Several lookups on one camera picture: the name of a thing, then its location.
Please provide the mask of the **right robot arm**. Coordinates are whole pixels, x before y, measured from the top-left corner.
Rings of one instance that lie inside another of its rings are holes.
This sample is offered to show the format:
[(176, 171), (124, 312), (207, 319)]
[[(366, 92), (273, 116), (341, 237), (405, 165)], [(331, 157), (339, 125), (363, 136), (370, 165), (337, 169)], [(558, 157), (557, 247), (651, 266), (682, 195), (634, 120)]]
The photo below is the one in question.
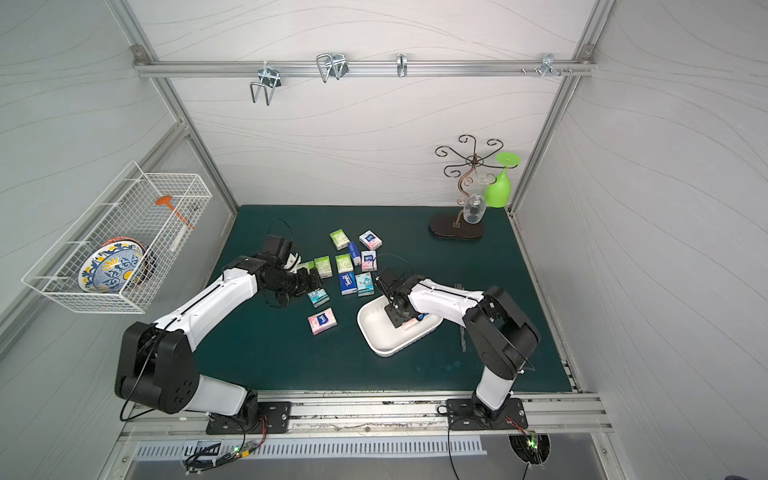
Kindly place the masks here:
[(390, 268), (380, 271), (375, 283), (383, 295), (358, 311), (358, 326), (371, 350), (390, 357), (445, 321), (462, 327), (483, 363), (474, 408), (490, 420), (498, 418), (540, 342), (537, 328), (510, 295), (497, 286), (461, 290)]

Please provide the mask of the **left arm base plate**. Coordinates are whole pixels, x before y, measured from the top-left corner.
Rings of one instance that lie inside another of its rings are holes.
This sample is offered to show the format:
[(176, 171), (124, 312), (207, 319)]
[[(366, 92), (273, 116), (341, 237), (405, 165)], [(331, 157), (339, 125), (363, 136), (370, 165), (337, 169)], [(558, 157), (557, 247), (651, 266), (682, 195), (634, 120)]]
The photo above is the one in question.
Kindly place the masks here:
[(235, 435), (245, 433), (284, 434), (288, 424), (292, 404), (286, 401), (247, 400), (233, 416), (210, 414), (205, 429), (208, 435)]

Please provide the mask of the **teal cartoon tissue pack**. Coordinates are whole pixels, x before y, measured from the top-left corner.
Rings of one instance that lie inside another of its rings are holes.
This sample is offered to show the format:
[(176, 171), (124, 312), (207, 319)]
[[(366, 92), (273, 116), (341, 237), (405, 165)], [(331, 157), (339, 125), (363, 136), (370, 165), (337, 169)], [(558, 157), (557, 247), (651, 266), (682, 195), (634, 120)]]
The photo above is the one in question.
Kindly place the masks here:
[(319, 308), (330, 301), (330, 296), (324, 288), (310, 291), (307, 296), (314, 308)]

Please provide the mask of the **white plastic storage box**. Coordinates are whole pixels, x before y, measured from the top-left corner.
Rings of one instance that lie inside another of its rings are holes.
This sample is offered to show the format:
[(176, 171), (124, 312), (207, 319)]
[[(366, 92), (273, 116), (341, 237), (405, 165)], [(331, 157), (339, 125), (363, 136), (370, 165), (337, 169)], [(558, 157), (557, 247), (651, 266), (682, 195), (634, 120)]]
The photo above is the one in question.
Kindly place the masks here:
[(436, 330), (443, 319), (429, 314), (420, 324), (408, 330), (394, 328), (384, 307), (387, 300), (380, 296), (364, 304), (357, 314), (358, 327), (370, 349), (380, 357), (391, 357)]

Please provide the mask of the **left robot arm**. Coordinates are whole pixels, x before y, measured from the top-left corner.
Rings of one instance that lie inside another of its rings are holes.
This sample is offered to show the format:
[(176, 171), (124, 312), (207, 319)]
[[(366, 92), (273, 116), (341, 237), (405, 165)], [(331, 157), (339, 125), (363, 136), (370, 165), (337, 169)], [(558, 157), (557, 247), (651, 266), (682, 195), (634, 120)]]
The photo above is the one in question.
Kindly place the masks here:
[(181, 411), (247, 416), (258, 393), (200, 373), (194, 352), (232, 311), (259, 293), (282, 307), (321, 287), (315, 267), (301, 264), (293, 243), (269, 235), (263, 249), (239, 256), (204, 290), (152, 323), (136, 322), (122, 337), (114, 391), (166, 414)]

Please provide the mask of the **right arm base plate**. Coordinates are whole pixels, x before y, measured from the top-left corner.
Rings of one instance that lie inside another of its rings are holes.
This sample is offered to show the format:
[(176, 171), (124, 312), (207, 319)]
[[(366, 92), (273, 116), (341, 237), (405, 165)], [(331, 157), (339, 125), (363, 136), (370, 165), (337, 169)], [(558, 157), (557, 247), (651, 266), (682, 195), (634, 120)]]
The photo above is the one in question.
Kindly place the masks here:
[(523, 402), (515, 397), (508, 397), (496, 412), (470, 398), (448, 399), (438, 412), (448, 418), (451, 429), (456, 431), (520, 431), (529, 428)]

